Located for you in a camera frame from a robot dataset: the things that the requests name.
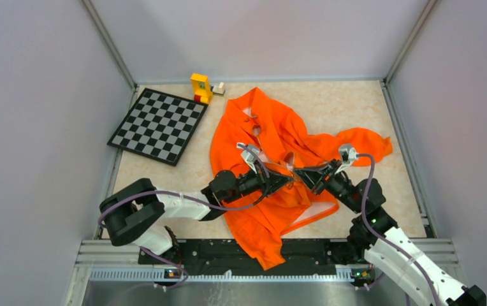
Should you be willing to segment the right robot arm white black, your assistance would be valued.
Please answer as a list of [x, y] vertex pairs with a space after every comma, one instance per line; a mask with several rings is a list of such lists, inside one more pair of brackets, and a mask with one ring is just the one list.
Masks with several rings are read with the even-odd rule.
[[479, 286], [449, 275], [405, 234], [383, 208], [386, 198], [372, 171], [357, 185], [336, 159], [294, 173], [313, 194], [328, 193], [356, 213], [347, 237], [349, 260], [374, 265], [416, 305], [487, 304]]

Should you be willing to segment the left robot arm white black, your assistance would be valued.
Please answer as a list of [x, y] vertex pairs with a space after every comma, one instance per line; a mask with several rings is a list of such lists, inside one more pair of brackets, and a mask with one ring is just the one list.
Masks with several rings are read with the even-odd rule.
[[180, 193], [158, 190], [150, 179], [141, 178], [100, 204], [98, 223], [107, 230], [113, 246], [145, 247], [167, 264], [177, 257], [177, 238], [169, 227], [158, 225], [158, 220], [213, 221], [238, 211], [229, 203], [259, 192], [258, 199], [241, 207], [247, 210], [292, 182], [291, 176], [268, 169], [250, 169], [239, 176], [223, 170], [201, 191]]

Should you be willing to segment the orange zip-up jacket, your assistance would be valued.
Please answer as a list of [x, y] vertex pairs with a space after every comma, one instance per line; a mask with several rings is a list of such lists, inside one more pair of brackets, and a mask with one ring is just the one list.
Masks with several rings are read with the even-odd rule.
[[[293, 168], [319, 166], [339, 158], [338, 149], [349, 143], [357, 152], [379, 162], [390, 155], [389, 138], [362, 127], [336, 135], [307, 131], [303, 119], [290, 107], [253, 88], [226, 103], [210, 148], [213, 173], [222, 170], [241, 175], [249, 171], [241, 144], [255, 145], [270, 171], [291, 175]], [[254, 192], [231, 204], [226, 224], [242, 249], [269, 270], [284, 263], [282, 235], [321, 220], [339, 210], [329, 193], [312, 194], [301, 182], [282, 187], [262, 198]]]

